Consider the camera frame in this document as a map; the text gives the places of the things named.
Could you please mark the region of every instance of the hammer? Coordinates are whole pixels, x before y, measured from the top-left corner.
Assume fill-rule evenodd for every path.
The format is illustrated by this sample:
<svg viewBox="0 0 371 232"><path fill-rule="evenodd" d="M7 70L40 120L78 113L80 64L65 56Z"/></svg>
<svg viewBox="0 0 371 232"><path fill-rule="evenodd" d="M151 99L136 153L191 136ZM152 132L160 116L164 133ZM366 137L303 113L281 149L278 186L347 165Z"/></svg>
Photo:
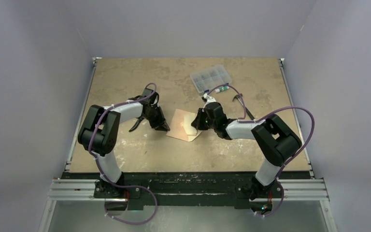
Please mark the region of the hammer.
<svg viewBox="0 0 371 232"><path fill-rule="evenodd" d="M240 93L240 95L235 95L234 98L232 99L232 101L234 101L235 99L237 99L241 105L244 107L243 105L243 102L241 101L241 97L243 96L242 93ZM248 116L250 117L251 120L254 120L254 116L252 115L252 113L247 109L247 107L245 108L245 111L247 112Z"/></svg>

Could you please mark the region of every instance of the gray floor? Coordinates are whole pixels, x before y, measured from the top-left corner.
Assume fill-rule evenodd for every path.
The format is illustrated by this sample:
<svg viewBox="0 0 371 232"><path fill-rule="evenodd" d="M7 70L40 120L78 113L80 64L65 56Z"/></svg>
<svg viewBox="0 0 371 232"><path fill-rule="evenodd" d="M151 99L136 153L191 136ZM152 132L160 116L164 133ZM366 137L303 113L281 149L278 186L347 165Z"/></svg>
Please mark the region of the gray floor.
<svg viewBox="0 0 371 232"><path fill-rule="evenodd" d="M233 207L160 206L155 218L145 225L130 226L104 216L103 202L58 202L51 232L327 232L322 209L315 202L284 202L280 211L268 218L254 217L250 210ZM140 221L154 207L127 211L119 216Z"/></svg>

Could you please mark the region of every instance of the wall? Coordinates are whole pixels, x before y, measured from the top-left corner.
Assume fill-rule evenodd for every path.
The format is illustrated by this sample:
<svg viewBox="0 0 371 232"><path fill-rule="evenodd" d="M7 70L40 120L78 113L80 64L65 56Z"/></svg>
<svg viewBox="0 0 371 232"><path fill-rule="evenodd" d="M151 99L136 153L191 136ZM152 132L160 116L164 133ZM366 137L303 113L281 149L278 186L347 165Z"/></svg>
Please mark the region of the wall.
<svg viewBox="0 0 371 232"><path fill-rule="evenodd" d="M339 230L371 231L371 1L318 0L284 66Z"/></svg>
<svg viewBox="0 0 371 232"><path fill-rule="evenodd" d="M66 0L96 57L285 57L316 0Z"/></svg>
<svg viewBox="0 0 371 232"><path fill-rule="evenodd" d="M37 231L91 56L61 0L0 0L0 231Z"/></svg>

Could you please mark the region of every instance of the envelope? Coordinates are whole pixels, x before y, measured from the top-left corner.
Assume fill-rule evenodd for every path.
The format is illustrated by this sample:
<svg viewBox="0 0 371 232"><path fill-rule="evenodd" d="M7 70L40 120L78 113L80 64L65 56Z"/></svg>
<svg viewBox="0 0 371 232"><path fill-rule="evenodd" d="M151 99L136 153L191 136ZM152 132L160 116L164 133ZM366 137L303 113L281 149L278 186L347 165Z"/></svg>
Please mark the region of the envelope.
<svg viewBox="0 0 371 232"><path fill-rule="evenodd" d="M166 135L187 142L195 140L202 132L191 126L191 122L196 116L196 113L175 109L170 123L170 131Z"/></svg>

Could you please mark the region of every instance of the wooden tabletop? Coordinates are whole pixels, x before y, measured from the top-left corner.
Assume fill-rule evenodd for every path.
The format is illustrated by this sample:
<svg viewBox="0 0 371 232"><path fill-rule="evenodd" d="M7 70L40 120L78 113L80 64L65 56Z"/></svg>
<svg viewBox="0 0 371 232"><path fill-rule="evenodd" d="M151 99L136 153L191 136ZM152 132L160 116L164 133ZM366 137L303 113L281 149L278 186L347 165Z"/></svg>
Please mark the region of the wooden tabletop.
<svg viewBox="0 0 371 232"><path fill-rule="evenodd" d="M290 105L276 58L102 58L98 60L83 117L93 104L124 102L154 82L160 95L159 105L170 124L175 109L196 113L204 105L189 75L217 64L224 65L232 78L231 85L243 94L247 108L256 118ZM212 94L229 118L243 115L239 102L232 102L235 94L232 89ZM292 110L278 115L298 134ZM124 172L257 171L264 160L252 140L224 140L209 130L193 142L185 142L151 129L147 120L134 132L128 132L135 121L120 125L114 147L117 163ZM304 153L285 170L309 170ZM98 172L93 158L80 144L75 146L70 172Z"/></svg>

